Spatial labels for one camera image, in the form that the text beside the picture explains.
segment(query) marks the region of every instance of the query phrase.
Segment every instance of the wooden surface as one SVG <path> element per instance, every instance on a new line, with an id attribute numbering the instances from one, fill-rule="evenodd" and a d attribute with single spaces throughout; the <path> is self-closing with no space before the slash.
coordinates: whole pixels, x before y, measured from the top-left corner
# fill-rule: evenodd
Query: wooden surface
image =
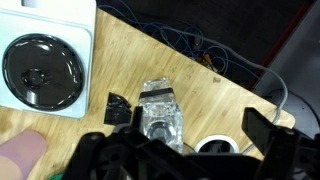
<path id="1" fill-rule="evenodd" d="M 270 119 L 275 115 L 276 107 L 269 102 L 98 11 L 86 116 L 74 120 L 1 107 L 0 143 L 25 129 L 40 132 L 47 139 L 47 152 L 29 179 L 46 179 L 63 171 L 83 134 L 112 132 L 113 126 L 103 125 L 109 92 L 136 106 L 143 82 L 164 76 L 170 79 L 184 114 L 184 142 L 192 147 L 209 135 L 224 134 L 242 151 L 250 144 L 240 128 L 244 108 L 255 107 Z M 292 127 L 294 117 L 283 111 L 279 124 Z"/>

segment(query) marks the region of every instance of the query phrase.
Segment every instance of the white device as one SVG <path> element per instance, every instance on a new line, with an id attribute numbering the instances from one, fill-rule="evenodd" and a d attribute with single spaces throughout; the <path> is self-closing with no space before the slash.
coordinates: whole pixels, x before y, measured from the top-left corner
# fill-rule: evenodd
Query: white device
<path id="1" fill-rule="evenodd" d="M 0 106 L 82 118 L 88 109 L 91 61 L 94 45 L 95 0 L 0 0 Z M 20 101 L 3 76 L 8 46 L 28 34 L 44 34 L 63 40 L 77 54 L 83 67 L 83 89 L 68 107 L 38 110 Z"/>

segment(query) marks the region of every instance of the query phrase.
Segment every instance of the round black disc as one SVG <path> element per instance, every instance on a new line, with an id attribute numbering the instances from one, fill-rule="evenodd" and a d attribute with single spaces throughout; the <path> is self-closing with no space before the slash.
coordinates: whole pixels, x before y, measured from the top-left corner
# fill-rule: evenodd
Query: round black disc
<path id="1" fill-rule="evenodd" d="M 66 108 L 83 89 L 79 57 L 66 43 L 48 35 L 14 40 L 4 53 L 2 69 L 10 91 L 38 110 Z"/>

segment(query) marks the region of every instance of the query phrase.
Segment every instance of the green object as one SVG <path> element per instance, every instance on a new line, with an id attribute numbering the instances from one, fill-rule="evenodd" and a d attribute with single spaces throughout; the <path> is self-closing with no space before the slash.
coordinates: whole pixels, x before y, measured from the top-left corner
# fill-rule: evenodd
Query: green object
<path id="1" fill-rule="evenodd" d="M 62 174 L 56 174 L 50 177 L 48 180 L 61 180 L 61 179 L 62 179 Z"/>

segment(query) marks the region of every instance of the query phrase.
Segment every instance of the white ring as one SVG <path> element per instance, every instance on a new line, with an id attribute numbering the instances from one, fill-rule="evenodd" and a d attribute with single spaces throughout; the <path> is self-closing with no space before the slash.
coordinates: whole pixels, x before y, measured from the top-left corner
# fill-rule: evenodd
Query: white ring
<path id="1" fill-rule="evenodd" d="M 231 153 L 239 153 L 239 147 L 237 145 L 237 143 L 231 139 L 228 136 L 225 135 L 212 135 L 212 136 L 208 136 L 204 139 L 202 139 L 194 148 L 195 152 L 199 152 L 199 150 L 202 148 L 203 145 L 205 145 L 206 143 L 210 142 L 210 141 L 226 141 L 231 145 Z"/>

